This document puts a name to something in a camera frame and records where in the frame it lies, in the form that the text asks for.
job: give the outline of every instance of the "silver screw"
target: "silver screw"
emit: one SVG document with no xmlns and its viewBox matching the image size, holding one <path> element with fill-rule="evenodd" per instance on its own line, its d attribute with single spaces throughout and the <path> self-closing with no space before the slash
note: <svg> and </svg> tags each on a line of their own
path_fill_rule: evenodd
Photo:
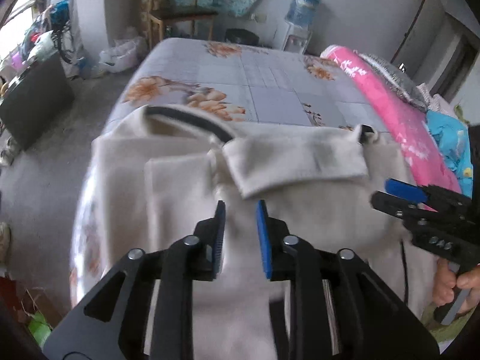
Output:
<svg viewBox="0 0 480 360">
<path fill-rule="evenodd" d="M 295 237 L 294 235 L 288 235 L 285 238 L 283 238 L 283 243 L 285 245 L 297 245 L 299 242 L 298 237 Z"/>
<path fill-rule="evenodd" d="M 344 260 L 351 260 L 355 257 L 355 253 L 351 249 L 340 250 L 340 258 Z"/>
<path fill-rule="evenodd" d="M 138 260 L 139 258 L 141 258 L 143 256 L 145 252 L 142 250 L 142 249 L 131 249 L 129 252 L 128 252 L 128 258 L 131 259 L 131 260 Z"/>
<path fill-rule="evenodd" d="M 196 245 L 200 242 L 200 239 L 196 235 L 187 235 L 183 239 L 183 243 L 188 246 Z"/>
</svg>

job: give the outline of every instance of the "wooden chair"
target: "wooden chair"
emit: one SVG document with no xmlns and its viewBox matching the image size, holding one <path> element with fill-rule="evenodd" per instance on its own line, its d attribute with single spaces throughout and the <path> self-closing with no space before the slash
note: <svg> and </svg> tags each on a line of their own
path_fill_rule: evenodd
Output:
<svg viewBox="0 0 480 360">
<path fill-rule="evenodd" d="M 195 5 L 188 6 L 173 6 L 173 7 L 159 7 L 153 10 L 153 0 L 148 0 L 148 44 L 150 50 L 152 50 L 153 42 L 153 29 L 152 22 L 158 24 L 158 36 L 159 42 L 163 40 L 165 36 L 165 26 L 176 23 L 177 21 L 191 21 L 191 37 L 195 33 L 195 20 L 210 19 L 210 31 L 208 33 L 208 40 L 212 40 L 213 32 L 213 19 L 218 12 L 213 9 L 203 8 Z"/>
</svg>

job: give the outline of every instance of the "pink blanket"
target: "pink blanket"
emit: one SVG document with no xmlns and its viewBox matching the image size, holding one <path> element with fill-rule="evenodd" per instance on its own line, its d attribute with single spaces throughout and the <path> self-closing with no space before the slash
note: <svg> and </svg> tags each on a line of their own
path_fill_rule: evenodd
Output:
<svg viewBox="0 0 480 360">
<path fill-rule="evenodd" d="M 330 46 L 323 58 L 332 59 L 355 81 L 370 105 L 400 144 L 418 185 L 438 185 L 460 192 L 457 178 L 447 168 L 430 136 L 425 114 L 401 101 L 357 54 L 346 47 Z"/>
</svg>

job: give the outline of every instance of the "wall outlet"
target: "wall outlet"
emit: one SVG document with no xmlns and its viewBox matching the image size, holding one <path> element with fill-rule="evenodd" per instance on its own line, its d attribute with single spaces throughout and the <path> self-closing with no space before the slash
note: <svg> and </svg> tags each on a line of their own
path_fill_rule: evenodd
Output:
<svg viewBox="0 0 480 360">
<path fill-rule="evenodd" d="M 256 21 L 257 23 L 265 23 L 267 21 L 266 13 L 252 13 L 250 15 L 250 20 Z"/>
</svg>

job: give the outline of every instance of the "black trash can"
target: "black trash can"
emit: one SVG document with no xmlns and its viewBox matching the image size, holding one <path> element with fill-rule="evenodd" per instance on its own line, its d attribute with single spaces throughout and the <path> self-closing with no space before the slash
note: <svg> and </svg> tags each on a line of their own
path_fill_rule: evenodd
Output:
<svg viewBox="0 0 480 360">
<path fill-rule="evenodd" d="M 258 45 L 259 37 L 253 32 L 244 30 L 243 28 L 229 28 L 225 32 L 225 42 L 246 44 L 248 46 Z"/>
</svg>

